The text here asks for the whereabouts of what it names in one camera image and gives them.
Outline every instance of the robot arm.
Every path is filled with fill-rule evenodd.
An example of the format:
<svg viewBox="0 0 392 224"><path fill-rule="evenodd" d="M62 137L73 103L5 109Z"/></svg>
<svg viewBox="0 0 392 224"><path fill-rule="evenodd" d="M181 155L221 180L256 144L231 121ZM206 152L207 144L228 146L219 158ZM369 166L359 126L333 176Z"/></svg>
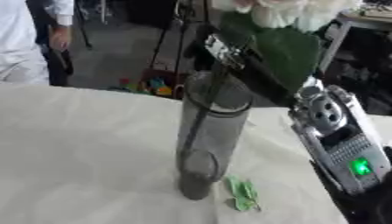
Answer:
<svg viewBox="0 0 392 224"><path fill-rule="evenodd" d="M260 75L254 73L263 74L266 68L249 50L230 46L217 33L208 35L204 45L250 89L268 98L278 95L284 100L273 102L290 105L294 131L311 154L320 181L350 223L392 223L392 153L383 147L354 94L337 86L325 87L313 77L294 96L278 84L271 93L270 84L255 85L274 80L268 75L256 80Z"/></svg>

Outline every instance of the tripod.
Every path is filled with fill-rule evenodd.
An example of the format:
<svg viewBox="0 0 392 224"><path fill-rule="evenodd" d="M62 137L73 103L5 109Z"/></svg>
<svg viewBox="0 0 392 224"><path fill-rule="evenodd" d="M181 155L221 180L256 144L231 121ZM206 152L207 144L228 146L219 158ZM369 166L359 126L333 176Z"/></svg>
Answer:
<svg viewBox="0 0 392 224"><path fill-rule="evenodd" d="M185 38L186 32L188 31L189 25L191 23L190 16L194 15L193 0L187 0L186 4L183 4L181 2L177 2L175 11L177 12L177 15L176 15L177 19L181 23L179 42L178 42L178 50L177 50L177 58L176 58L176 63L175 63L175 67L174 67L174 75L176 76L176 80L178 80L179 63L181 61L181 54L183 52L184 38ZM150 68L153 68L153 66L154 66L155 60L157 59L161 45L163 44L163 42L165 40L165 36L166 36L166 33L169 30L169 28L170 28L170 23L161 32L161 35L160 35L159 40L157 42L157 46L154 49L154 55L152 56L152 60L150 62Z"/></svg>
<svg viewBox="0 0 392 224"><path fill-rule="evenodd" d="M75 2L75 10L76 10L76 17L77 17L78 23L79 23L79 29L80 29L81 35L83 37L84 43L86 45L86 48L88 50L92 50L93 46L91 45L90 39L88 37L88 34L86 32L86 28L85 28L86 20L83 16L83 13L81 12L81 0L77 0Z"/></svg>

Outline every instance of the table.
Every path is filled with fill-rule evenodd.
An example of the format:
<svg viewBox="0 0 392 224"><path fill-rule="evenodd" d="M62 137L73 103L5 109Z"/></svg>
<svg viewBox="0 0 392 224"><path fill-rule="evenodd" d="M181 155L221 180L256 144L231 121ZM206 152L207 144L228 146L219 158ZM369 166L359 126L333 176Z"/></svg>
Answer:
<svg viewBox="0 0 392 224"><path fill-rule="evenodd" d="M263 212L175 186L180 102L147 95L0 84L0 223L346 223L284 108L255 108L229 173L252 179ZM374 117L391 137L392 119Z"/></svg>
<svg viewBox="0 0 392 224"><path fill-rule="evenodd" d="M324 58L320 63L320 70L325 73L341 44L345 40L348 32L352 27L378 30L378 31L392 31L392 18L386 17L363 17L358 11L347 11L341 13L337 19L341 22L339 34L335 37L331 45L325 52Z"/></svg>

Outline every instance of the person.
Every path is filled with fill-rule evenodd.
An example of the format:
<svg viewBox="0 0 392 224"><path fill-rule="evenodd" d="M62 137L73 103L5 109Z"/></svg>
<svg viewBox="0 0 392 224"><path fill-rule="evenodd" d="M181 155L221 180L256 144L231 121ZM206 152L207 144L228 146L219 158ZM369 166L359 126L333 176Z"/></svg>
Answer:
<svg viewBox="0 0 392 224"><path fill-rule="evenodd" d="M64 51L71 44L74 0L52 0L52 3L58 25L53 29L50 44ZM0 81L48 84L46 60L36 44L36 28L26 1L1 0L0 24Z"/></svg>

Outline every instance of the white fabric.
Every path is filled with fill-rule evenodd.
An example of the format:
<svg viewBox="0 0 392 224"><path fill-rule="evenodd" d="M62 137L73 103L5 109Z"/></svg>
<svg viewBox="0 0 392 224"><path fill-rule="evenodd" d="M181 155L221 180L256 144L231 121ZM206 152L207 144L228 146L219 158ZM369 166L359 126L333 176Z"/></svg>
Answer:
<svg viewBox="0 0 392 224"><path fill-rule="evenodd" d="M250 113L228 172L255 183L263 211L239 213L221 184L201 201L177 191L179 101L4 83L0 102L0 223L346 223L284 108ZM374 119L391 138L392 119Z"/></svg>
<svg viewBox="0 0 392 224"><path fill-rule="evenodd" d="M213 7L241 11L236 1L213 0ZM254 22L261 27L282 28L295 25L302 32L314 32L336 18L339 12L358 7L361 0L252 0Z"/></svg>
<svg viewBox="0 0 392 224"><path fill-rule="evenodd" d="M53 3L59 22L70 25L74 0L53 0ZM1 0L0 81L47 82L46 64L39 56L35 39L34 23L25 0Z"/></svg>
<svg viewBox="0 0 392 224"><path fill-rule="evenodd" d="M29 52L0 57L0 81L24 84L48 84L49 73L40 48L35 45Z"/></svg>

